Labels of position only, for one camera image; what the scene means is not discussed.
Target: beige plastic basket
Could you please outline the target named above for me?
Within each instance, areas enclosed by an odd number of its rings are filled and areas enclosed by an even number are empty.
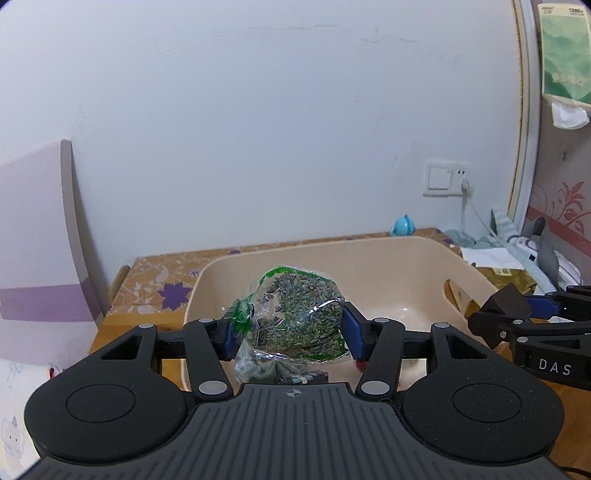
[[[407,330],[429,331],[433,323],[447,322],[469,334],[464,316],[444,294],[447,280],[463,290],[464,304],[466,295],[483,305],[496,292],[475,268],[434,240],[410,236],[327,242],[231,255],[211,263],[193,289],[185,323],[220,318],[255,279],[276,265],[325,273],[368,319],[391,318]],[[238,391],[233,362],[222,365]],[[361,377],[352,360],[316,369],[327,371],[330,382],[346,381],[353,389]],[[425,361],[403,361],[398,388],[408,388],[425,374]],[[184,361],[182,379],[189,390]]]

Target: wall socket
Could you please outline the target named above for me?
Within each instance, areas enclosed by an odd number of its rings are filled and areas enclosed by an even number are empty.
[[[423,195],[447,197],[463,196],[462,180],[470,179],[468,162],[456,162],[430,158],[427,160]]]
[[[452,196],[463,196],[462,192],[462,180],[470,180],[470,164],[467,162],[454,162],[452,182],[449,186],[449,195]]]

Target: ridged black surface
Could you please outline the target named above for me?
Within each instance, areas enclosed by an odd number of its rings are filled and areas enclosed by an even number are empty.
[[[169,444],[143,458],[84,467],[45,458],[26,480],[554,480],[548,459],[475,466],[415,440],[384,403],[345,384],[245,385],[236,398],[200,406]]]

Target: light switch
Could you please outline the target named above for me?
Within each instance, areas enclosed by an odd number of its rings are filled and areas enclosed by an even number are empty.
[[[448,168],[431,166],[429,172],[429,190],[448,190],[452,182],[452,171]]]

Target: white wall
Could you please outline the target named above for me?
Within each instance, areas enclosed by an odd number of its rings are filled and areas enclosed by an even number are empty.
[[[457,228],[459,198],[422,197],[424,162],[471,161],[479,210],[507,206],[518,59],[511,0],[12,1],[0,163],[72,139],[101,289],[138,255],[404,213]]]

